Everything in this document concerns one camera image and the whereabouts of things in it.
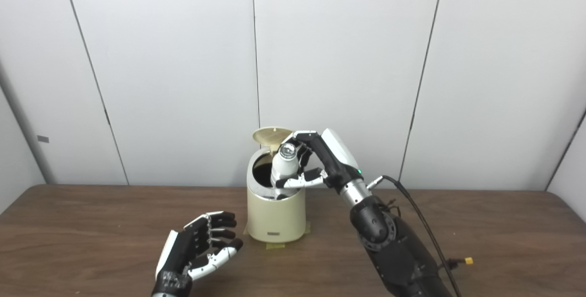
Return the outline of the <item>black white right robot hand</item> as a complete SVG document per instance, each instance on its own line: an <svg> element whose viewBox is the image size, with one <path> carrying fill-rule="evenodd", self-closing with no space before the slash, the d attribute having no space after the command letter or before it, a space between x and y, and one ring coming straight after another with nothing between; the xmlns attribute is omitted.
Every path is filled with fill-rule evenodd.
<svg viewBox="0 0 586 297"><path fill-rule="evenodd" d="M295 131L278 148L272 162L274 189L301 189L325 185L338 194L349 190L368 192L358 164L338 134L326 129Z"/></svg>

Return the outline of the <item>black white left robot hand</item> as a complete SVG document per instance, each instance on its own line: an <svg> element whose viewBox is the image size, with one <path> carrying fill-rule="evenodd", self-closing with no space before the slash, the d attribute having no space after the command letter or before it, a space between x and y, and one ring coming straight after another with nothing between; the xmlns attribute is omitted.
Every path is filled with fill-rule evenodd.
<svg viewBox="0 0 586 297"><path fill-rule="evenodd" d="M203 213L178 232L170 230L157 262L153 297L188 297L196 280L213 273L232 259L243 241L231 229L236 214Z"/></svg>

